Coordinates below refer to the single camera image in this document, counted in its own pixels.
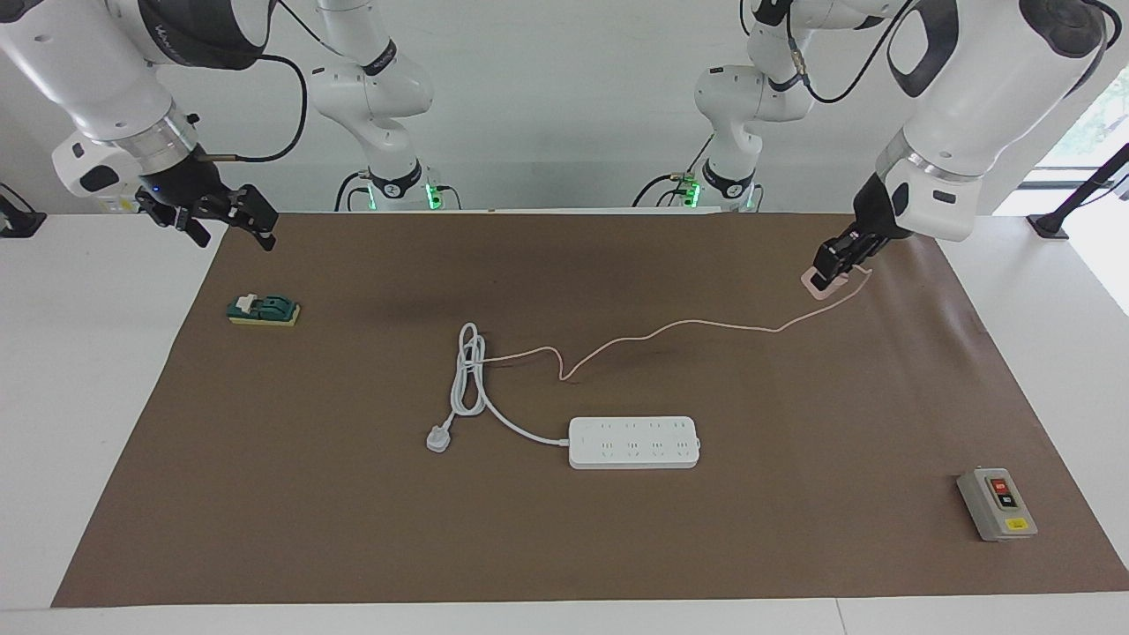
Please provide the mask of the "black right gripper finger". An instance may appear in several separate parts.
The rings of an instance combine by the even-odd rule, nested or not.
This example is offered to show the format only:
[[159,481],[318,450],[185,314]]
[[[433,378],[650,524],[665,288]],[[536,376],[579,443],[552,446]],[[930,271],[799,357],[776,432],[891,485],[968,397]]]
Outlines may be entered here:
[[173,228],[186,234],[198,247],[205,247],[211,241],[211,234],[202,221],[196,220],[193,214],[178,208],[178,206],[161,205],[157,200],[138,200],[138,208],[154,220],[159,228]]
[[259,242],[262,250],[273,250],[277,238],[273,234],[279,214],[265,195],[251,184],[230,192],[230,225],[247,232]]

